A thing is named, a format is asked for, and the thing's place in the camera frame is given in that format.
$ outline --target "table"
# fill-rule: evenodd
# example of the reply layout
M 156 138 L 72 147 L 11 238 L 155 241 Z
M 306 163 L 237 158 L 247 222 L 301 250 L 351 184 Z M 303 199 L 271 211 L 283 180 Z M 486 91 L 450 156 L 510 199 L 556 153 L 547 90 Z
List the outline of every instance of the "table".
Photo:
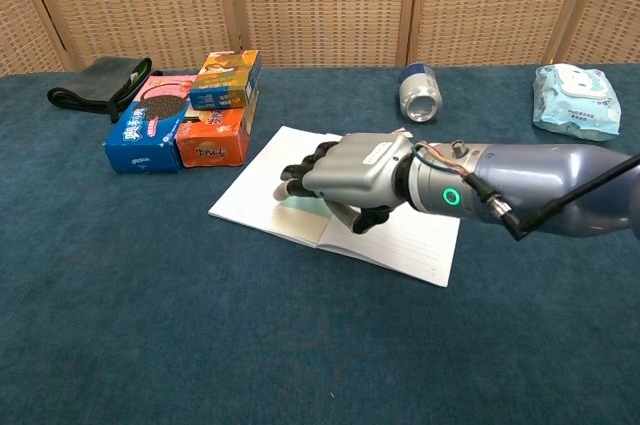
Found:
M 640 65 L 600 67 L 640 151 Z M 437 69 L 435 124 L 398 69 L 266 69 L 250 158 L 281 125 L 567 143 L 531 125 L 534 66 Z M 64 74 L 0 79 L 0 422 L 631 423 L 640 244 L 464 222 L 441 289 L 207 215 L 240 168 L 117 175 Z

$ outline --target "lined paper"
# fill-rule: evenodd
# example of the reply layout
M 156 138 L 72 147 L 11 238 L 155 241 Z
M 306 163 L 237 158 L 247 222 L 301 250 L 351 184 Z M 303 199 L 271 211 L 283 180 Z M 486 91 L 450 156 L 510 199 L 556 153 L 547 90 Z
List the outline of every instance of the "lined paper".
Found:
M 332 217 L 318 247 L 336 253 L 348 250 L 348 255 L 446 287 L 459 225 L 457 218 L 419 213 L 404 204 L 364 235 L 350 233 Z
M 283 203 L 273 198 L 284 167 L 336 139 L 340 137 L 281 127 L 209 214 L 446 287 L 459 219 L 419 213 L 404 204 L 386 223 L 355 235 L 319 199 L 294 197 Z

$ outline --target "stacked boxes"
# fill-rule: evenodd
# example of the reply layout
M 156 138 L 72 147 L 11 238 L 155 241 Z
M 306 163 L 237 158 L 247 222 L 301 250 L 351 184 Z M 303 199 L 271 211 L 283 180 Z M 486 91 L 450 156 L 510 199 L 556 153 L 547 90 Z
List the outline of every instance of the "stacked boxes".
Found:
M 257 50 L 211 53 L 198 75 L 152 76 L 107 137 L 118 173 L 239 166 L 259 92 Z

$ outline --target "blue and white package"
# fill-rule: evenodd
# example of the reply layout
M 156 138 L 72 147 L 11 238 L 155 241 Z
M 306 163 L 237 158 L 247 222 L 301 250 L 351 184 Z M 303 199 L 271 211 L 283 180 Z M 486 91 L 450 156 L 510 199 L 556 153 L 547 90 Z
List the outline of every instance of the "blue and white package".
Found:
M 189 108 L 191 75 L 151 76 L 104 142 L 118 173 L 178 172 L 175 136 Z
M 533 99 L 533 124 L 539 128 L 598 142 L 619 135 L 620 102 L 600 70 L 566 63 L 539 67 Z

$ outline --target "black pouch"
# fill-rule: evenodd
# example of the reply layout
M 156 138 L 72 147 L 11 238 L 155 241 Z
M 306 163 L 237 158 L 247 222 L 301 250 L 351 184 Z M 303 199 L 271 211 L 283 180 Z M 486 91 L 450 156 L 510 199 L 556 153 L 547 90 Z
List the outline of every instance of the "black pouch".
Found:
M 108 114 L 116 123 L 151 74 L 150 58 L 100 57 L 71 80 L 49 90 L 47 98 L 57 107 Z

